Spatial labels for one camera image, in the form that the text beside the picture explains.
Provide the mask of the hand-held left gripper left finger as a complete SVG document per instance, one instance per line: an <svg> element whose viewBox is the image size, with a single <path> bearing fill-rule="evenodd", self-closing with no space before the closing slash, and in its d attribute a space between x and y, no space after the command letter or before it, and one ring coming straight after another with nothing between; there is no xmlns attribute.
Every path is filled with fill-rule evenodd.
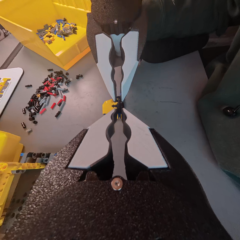
<svg viewBox="0 0 240 240"><path fill-rule="evenodd" d="M112 178L114 160L111 137L115 133L115 109L87 128L87 131L71 156L66 168L93 171L99 180Z"/></svg>

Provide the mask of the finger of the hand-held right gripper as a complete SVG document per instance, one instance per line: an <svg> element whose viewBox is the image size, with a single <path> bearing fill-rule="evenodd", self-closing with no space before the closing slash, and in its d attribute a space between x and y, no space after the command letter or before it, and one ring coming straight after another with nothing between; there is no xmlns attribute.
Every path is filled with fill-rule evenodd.
<svg viewBox="0 0 240 240"><path fill-rule="evenodd" d="M115 69L111 56L115 51L112 38L105 34L95 35L97 67L105 83L105 86L114 102L116 102L116 82L114 80Z"/></svg>
<svg viewBox="0 0 240 240"><path fill-rule="evenodd" d="M134 74L138 66L138 41L139 32L130 31L121 39L121 50L124 53L124 63L122 65L121 80L121 101L123 102L130 89Z"/></svg>

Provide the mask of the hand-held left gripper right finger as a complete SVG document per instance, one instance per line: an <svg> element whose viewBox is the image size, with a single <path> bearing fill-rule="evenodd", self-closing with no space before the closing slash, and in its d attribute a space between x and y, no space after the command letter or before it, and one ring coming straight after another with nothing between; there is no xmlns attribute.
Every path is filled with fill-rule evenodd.
<svg viewBox="0 0 240 240"><path fill-rule="evenodd" d="M136 180L142 171L167 170L168 163L150 127L124 108L121 116L127 138L124 151L127 180Z"/></svg>

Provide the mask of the yellow lego panel assembly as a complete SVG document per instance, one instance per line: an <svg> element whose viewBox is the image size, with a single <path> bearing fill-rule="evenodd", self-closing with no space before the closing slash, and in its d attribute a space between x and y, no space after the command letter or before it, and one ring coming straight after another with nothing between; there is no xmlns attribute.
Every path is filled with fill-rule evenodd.
<svg viewBox="0 0 240 240"><path fill-rule="evenodd" d="M112 105L115 104L115 102L111 99L111 100L107 100L103 103L102 105L102 113L103 115L106 115L107 113L109 113L111 110L114 110L116 108L112 108Z"/></svg>

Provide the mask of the black lego connector blue pin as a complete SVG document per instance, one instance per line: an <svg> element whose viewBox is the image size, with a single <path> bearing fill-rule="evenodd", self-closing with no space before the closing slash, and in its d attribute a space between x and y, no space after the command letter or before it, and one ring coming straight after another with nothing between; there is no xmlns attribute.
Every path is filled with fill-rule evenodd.
<svg viewBox="0 0 240 240"><path fill-rule="evenodd" d="M120 96L117 96L116 100L117 100L117 102L115 102L115 104L112 105L112 108L117 109L117 119L121 119L122 118L122 109L124 108L124 103L122 102Z"/></svg>

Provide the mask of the person's right forearm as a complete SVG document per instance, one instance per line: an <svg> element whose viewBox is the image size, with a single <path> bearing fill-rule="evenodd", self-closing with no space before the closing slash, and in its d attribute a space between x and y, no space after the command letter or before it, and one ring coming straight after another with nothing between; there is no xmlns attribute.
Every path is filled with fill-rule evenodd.
<svg viewBox="0 0 240 240"><path fill-rule="evenodd" d="M240 24L239 0L143 0L148 29L141 59L166 62L202 49Z"/></svg>

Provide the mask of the heap of mixed lego parts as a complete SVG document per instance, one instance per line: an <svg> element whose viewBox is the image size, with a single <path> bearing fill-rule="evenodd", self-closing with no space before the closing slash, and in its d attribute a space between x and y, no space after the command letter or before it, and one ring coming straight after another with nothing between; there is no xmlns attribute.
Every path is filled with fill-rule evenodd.
<svg viewBox="0 0 240 240"><path fill-rule="evenodd" d="M56 19L51 25L45 24L44 28L38 29L36 35L44 44L52 44L56 38L61 38L64 41L67 37L77 34L77 25L73 22L68 22L66 18Z"/></svg>

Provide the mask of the pile of lego pins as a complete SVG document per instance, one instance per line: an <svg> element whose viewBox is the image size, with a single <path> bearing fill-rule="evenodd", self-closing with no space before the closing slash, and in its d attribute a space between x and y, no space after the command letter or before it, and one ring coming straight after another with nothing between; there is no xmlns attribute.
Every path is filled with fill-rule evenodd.
<svg viewBox="0 0 240 240"><path fill-rule="evenodd" d="M28 113L28 120L34 125L38 124L36 117L44 114L47 108L57 110L54 117L59 118L67 101L68 86L73 81L72 78L68 77L68 72L54 71L53 69L47 69L47 71L50 74L35 90L27 106L22 108L22 113L24 115Z"/></svg>

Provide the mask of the yellow grey lego build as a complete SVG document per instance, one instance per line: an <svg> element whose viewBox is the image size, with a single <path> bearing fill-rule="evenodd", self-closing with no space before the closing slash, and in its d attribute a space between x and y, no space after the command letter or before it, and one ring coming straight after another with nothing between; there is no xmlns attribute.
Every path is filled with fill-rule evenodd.
<svg viewBox="0 0 240 240"><path fill-rule="evenodd" d="M56 153L21 153L19 162L0 163L0 226L2 226L8 208L6 202L11 202L16 186L12 186L14 176L23 174L26 170L42 169Z"/></svg>

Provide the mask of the lego instruction booklet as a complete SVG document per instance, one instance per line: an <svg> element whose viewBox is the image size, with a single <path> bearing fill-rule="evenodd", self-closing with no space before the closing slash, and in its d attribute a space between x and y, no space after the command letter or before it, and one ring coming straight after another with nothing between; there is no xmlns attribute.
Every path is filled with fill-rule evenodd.
<svg viewBox="0 0 240 240"><path fill-rule="evenodd" d="M11 84L11 78L0 78L0 99L3 98L4 93L7 91L7 88L10 86Z"/></svg>

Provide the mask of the white board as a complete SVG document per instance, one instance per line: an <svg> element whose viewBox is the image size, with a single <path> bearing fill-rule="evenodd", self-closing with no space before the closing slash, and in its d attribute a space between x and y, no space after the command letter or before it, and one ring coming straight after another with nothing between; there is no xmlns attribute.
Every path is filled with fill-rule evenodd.
<svg viewBox="0 0 240 240"><path fill-rule="evenodd" d="M22 68L9 68L0 70L1 78L11 78L11 84L7 88L7 91L4 93L3 98L0 100L0 116L2 116L23 74L24 71Z"/></svg>

